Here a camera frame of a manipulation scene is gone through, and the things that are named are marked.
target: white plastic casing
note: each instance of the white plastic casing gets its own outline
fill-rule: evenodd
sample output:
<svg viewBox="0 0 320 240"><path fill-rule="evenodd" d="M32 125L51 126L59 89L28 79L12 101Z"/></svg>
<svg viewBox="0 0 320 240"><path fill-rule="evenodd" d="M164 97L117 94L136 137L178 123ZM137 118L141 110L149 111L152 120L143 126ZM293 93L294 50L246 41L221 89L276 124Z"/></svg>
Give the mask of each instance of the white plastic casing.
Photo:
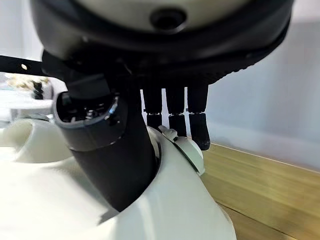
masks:
<svg viewBox="0 0 320 240"><path fill-rule="evenodd" d="M16 120L3 130L1 139L15 149L15 162L50 163L72 156L59 128L44 120Z"/></svg>
<svg viewBox="0 0 320 240"><path fill-rule="evenodd" d="M205 173L204 155L199 146L188 137L178 136L174 129L159 126L162 134L184 154L199 176Z"/></svg>
<svg viewBox="0 0 320 240"><path fill-rule="evenodd" d="M185 155L160 132L148 131L161 164L144 193L121 213L73 157L50 163L45 155L44 163L1 159L0 239L235 240L230 218Z"/></svg>

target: blurry background object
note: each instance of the blurry background object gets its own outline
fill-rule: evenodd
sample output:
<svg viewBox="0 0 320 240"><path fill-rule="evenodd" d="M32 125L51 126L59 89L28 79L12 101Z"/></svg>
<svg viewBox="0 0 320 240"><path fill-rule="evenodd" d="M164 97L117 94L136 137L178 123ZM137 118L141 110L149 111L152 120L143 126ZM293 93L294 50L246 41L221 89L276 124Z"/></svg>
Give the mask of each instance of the blurry background object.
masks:
<svg viewBox="0 0 320 240"><path fill-rule="evenodd" d="M14 90L18 91L20 94L25 95L30 98L35 98L35 84L39 83L40 89L42 89L42 99L52 99L53 98L53 87L48 77L45 76L32 76L17 73L6 73L4 75L7 78L8 86L12 87Z"/></svg>

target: white robot body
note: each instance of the white robot body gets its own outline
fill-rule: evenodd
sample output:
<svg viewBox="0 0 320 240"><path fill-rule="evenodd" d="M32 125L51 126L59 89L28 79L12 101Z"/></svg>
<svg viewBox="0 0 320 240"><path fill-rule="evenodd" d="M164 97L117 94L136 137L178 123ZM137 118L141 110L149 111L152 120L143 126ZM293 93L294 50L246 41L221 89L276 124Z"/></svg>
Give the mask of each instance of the white robot body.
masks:
<svg viewBox="0 0 320 240"><path fill-rule="evenodd" d="M235 240L230 218L186 155L160 132L148 131L161 159L159 170L120 213L100 196L73 157L50 163L1 161L0 238Z"/></svg>

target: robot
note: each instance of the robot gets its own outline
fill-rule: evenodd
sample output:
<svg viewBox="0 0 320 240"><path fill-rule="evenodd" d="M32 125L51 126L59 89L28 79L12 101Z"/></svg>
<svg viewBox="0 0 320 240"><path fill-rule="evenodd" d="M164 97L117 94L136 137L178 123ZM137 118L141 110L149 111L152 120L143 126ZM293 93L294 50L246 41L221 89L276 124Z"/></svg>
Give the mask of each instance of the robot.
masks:
<svg viewBox="0 0 320 240"><path fill-rule="evenodd" d="M118 212L74 239L236 239L231 220L199 178L201 151L210 147L208 86L276 49L293 3L31 1L42 62L3 56L0 70L65 82L68 91L53 106L55 124L78 165ZM170 129L162 126L162 89Z"/></svg>

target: wooden surface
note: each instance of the wooden surface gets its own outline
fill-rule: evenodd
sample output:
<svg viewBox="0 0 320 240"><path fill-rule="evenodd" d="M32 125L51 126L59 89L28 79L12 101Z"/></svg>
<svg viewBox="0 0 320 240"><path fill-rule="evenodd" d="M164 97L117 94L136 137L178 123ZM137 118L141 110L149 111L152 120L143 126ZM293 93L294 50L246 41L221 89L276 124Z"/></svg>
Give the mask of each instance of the wooden surface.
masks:
<svg viewBox="0 0 320 240"><path fill-rule="evenodd" d="M221 207L233 221L237 240L296 240L230 208Z"/></svg>
<svg viewBox="0 0 320 240"><path fill-rule="evenodd" d="M201 178L218 203L298 240L320 240L319 173L218 145L204 159Z"/></svg>

